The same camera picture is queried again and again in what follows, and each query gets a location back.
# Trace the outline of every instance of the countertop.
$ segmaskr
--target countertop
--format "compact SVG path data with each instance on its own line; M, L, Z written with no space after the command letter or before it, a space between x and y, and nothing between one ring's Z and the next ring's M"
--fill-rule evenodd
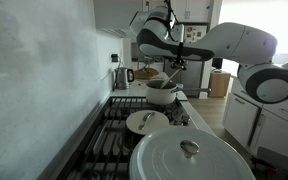
M160 72L154 79L166 79L168 76L164 72ZM112 91L109 96L145 96L146 94L146 83L147 81L139 81L135 80L131 83L130 88L125 90L116 89ZM191 123L195 125L196 128L203 130L207 133L210 133L215 136L214 132L211 128L206 124L204 119L201 117L200 114L194 109L191 103L188 102L186 95L179 91L177 92L177 99L181 102L185 111L191 117Z

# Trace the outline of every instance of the white dutch oven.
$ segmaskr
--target white dutch oven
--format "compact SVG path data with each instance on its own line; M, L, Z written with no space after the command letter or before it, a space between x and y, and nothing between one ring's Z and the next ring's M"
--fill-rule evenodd
M129 174L132 180L255 180L244 159L227 143L182 126L146 135L132 153Z

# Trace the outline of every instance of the window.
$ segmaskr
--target window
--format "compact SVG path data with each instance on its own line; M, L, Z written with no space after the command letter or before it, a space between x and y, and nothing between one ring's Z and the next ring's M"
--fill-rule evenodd
M276 53L288 54L288 0L223 0L219 22L264 30L277 38Z

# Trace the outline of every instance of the cabinet door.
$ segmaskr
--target cabinet door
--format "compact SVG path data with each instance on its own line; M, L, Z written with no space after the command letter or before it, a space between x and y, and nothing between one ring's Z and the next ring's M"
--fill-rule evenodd
M171 0L179 22L208 22L210 0Z
M143 0L143 11L150 11L158 6L166 6L164 0Z
M246 93L245 89L242 87L237 77L234 77L231 92L238 95L239 97L243 99L246 99L247 101L251 102L252 104L255 104L258 107L263 107L263 103L255 101Z
M223 126L243 147L248 145L258 111L257 106L229 94Z
M187 22L189 18L187 0L171 0L171 7L179 22Z
M210 1L189 0L188 22L208 22L210 13Z
M251 152L257 155L259 147L288 157L288 121L263 110L251 143Z
M129 29L135 13L143 9L140 0L95 0L93 2L97 29Z

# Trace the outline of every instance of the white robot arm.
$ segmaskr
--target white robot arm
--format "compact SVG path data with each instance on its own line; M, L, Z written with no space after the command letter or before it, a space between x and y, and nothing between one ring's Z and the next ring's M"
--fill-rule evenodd
M137 12L130 23L145 55L175 59L180 65L183 59L232 60L240 64L238 79L253 99L266 104L288 99L288 63L279 67L271 62L277 45L274 36L249 26L223 23L199 41L186 44L181 39L181 28L175 26L174 15L163 6Z

